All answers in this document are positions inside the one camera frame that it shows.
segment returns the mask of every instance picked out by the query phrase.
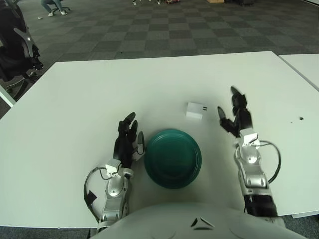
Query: white table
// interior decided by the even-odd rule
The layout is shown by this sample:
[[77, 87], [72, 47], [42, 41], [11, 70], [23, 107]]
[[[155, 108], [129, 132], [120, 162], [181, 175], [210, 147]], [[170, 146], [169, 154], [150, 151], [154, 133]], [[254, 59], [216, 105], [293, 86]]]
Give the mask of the white table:
[[[202, 153], [199, 176], [168, 190], [134, 167], [131, 211], [161, 202], [206, 202], [243, 210], [233, 161], [234, 137], [219, 126], [217, 106], [231, 117], [230, 86], [246, 93], [260, 139], [282, 153], [271, 184], [280, 215], [319, 209], [319, 94], [272, 52], [55, 63], [0, 120], [0, 225], [84, 228], [96, 222], [83, 200], [88, 172], [112, 157], [118, 121], [135, 111], [146, 141], [177, 128]], [[185, 117], [186, 103], [208, 107], [202, 121]], [[277, 166], [262, 148], [268, 178]], [[100, 175], [89, 183], [104, 205]]]
[[312, 4], [314, 4], [314, 5], [319, 5], [319, 0], [304, 0], [304, 1], [307, 1], [307, 2], [309, 2], [309, 3], [312, 3]]
[[319, 91], [319, 54], [280, 55], [279, 57]]

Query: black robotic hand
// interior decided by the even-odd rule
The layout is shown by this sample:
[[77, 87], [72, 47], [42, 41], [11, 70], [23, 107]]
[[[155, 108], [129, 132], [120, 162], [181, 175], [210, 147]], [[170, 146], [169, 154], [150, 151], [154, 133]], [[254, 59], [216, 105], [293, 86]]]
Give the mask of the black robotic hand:
[[115, 141], [113, 158], [121, 161], [123, 168], [131, 168], [132, 154], [134, 152], [133, 142], [136, 140], [138, 122], [135, 120], [135, 112], [130, 113], [123, 121], [119, 122], [119, 137]]
[[234, 86], [231, 88], [234, 122], [226, 118], [225, 112], [221, 107], [218, 107], [219, 123], [227, 131], [231, 132], [235, 137], [239, 137], [239, 132], [242, 129], [253, 127], [251, 115], [246, 109], [247, 101], [245, 95], [242, 95]]

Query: person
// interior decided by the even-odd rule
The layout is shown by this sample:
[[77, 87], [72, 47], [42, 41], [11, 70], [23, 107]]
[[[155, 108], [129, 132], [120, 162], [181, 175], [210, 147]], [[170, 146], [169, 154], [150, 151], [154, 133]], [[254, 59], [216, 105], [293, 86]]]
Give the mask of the person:
[[48, 16], [53, 16], [53, 11], [48, 5], [48, 4], [53, 4], [53, 3], [57, 6], [57, 8], [59, 9], [59, 11], [62, 15], [66, 15], [66, 12], [62, 8], [62, 4], [61, 4], [60, 0], [41, 0], [41, 5], [45, 8], [45, 10], [47, 10], [49, 12]]

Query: person's leg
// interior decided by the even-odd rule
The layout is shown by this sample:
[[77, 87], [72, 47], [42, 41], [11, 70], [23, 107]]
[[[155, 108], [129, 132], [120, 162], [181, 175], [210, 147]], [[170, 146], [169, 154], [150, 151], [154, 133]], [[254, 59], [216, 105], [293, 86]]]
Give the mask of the person's leg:
[[60, 0], [53, 0], [53, 1], [54, 1], [55, 5], [58, 7], [59, 11], [64, 11]]
[[47, 10], [49, 13], [51, 13], [52, 9], [49, 7], [48, 4], [46, 4], [45, 0], [41, 0], [41, 5], [42, 5], [42, 7], [45, 8], [45, 10]]

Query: white cable connector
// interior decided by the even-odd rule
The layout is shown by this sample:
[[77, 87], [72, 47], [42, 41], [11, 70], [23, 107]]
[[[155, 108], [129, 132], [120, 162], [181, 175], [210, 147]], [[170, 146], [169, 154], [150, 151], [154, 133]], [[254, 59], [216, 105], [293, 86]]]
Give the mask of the white cable connector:
[[203, 104], [188, 102], [186, 117], [200, 120], [203, 118], [203, 111], [206, 111], [206, 110], [207, 110], [207, 107], [205, 107]]
[[121, 162], [117, 159], [110, 159], [106, 164], [107, 175], [114, 175], [118, 172]]

